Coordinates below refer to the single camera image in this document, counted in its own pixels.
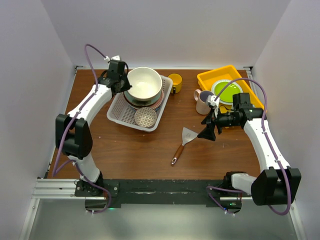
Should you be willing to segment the white bowl patterned inside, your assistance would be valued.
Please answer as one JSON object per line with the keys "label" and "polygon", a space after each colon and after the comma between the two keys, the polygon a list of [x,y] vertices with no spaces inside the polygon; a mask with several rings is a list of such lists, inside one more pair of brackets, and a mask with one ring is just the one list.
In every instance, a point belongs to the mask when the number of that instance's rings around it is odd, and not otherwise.
{"label": "white bowl patterned inside", "polygon": [[162,78],[152,68],[137,67],[127,74],[131,88],[128,93],[135,99],[144,101],[157,96],[162,89]]}

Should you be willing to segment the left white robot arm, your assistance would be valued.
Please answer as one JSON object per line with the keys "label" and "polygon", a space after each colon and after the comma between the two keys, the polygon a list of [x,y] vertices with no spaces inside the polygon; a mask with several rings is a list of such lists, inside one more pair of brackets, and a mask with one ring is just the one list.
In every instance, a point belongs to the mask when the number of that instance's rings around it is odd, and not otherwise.
{"label": "left white robot arm", "polygon": [[99,196],[104,190],[101,171],[96,167],[91,151],[93,139],[90,124],[100,109],[116,94],[129,90],[129,67],[126,62],[111,59],[108,69],[100,77],[94,73],[95,84],[77,107],[55,119],[55,144],[58,149],[52,175],[55,176],[66,164],[58,166],[62,154],[77,168],[80,178],[87,182],[86,191]]}

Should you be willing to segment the pink mug purple interior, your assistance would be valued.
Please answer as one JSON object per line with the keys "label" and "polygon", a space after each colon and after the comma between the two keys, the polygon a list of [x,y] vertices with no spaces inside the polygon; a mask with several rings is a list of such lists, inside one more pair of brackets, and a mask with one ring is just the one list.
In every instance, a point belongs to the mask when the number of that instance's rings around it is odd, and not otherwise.
{"label": "pink mug purple interior", "polygon": [[196,89],[194,91],[193,97],[196,101],[196,111],[200,115],[207,115],[211,108],[206,104],[206,100],[208,97],[213,96],[214,93],[209,90],[200,90]]}

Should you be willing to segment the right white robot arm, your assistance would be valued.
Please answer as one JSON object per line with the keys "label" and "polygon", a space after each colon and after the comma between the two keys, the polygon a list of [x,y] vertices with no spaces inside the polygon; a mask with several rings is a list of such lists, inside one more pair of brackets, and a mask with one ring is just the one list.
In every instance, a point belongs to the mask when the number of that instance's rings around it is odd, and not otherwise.
{"label": "right white robot arm", "polygon": [[215,141],[224,127],[241,127],[249,137],[257,156],[260,174],[253,177],[245,172],[227,172],[223,192],[230,197],[239,191],[252,196],[257,206],[290,205],[301,181],[299,169],[290,167],[284,159],[269,130],[266,114],[261,107],[254,107],[248,93],[233,95],[233,110],[221,113],[220,99],[215,95],[207,97],[209,114],[202,121],[204,130],[198,138]]}

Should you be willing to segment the small brown patterned bowl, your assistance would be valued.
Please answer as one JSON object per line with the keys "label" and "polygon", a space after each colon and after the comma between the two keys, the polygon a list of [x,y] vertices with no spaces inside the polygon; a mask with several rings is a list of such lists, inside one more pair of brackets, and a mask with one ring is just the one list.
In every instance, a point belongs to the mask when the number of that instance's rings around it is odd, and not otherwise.
{"label": "small brown patterned bowl", "polygon": [[150,107],[142,107],[134,114],[135,123],[143,128],[151,128],[157,121],[157,113]]}

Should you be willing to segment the pink polka dot plate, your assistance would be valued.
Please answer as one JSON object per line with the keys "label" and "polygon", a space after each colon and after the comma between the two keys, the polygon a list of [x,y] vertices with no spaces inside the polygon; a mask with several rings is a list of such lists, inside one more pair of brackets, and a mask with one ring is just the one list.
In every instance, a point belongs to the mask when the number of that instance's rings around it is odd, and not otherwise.
{"label": "pink polka dot plate", "polygon": [[161,107],[162,102],[163,102],[163,100],[158,100],[154,104],[144,105],[144,106],[137,106],[137,105],[134,105],[133,103],[130,103],[130,102],[127,102],[127,103],[132,105],[134,108],[136,108],[136,110],[141,109],[141,108],[151,108],[151,109],[157,111]]}

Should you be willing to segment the white perforated plastic basket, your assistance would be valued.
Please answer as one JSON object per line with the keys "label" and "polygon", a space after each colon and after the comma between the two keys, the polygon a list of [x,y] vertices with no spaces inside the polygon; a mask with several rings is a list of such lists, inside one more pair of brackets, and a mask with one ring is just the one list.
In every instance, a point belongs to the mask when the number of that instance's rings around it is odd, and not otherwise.
{"label": "white perforated plastic basket", "polygon": [[119,125],[123,125],[129,128],[133,128],[133,129],[148,132],[148,133],[156,130],[161,120],[161,117],[163,115],[163,112],[165,110],[165,107],[173,86],[173,81],[169,77],[161,75],[161,79],[162,79],[163,102],[160,108],[158,108],[156,111],[157,120],[152,127],[145,128],[145,127],[138,126],[136,124],[134,120],[136,111],[134,111],[129,106],[128,102],[125,100],[123,93],[118,93],[114,97],[106,113],[107,118],[110,121],[115,122]]}

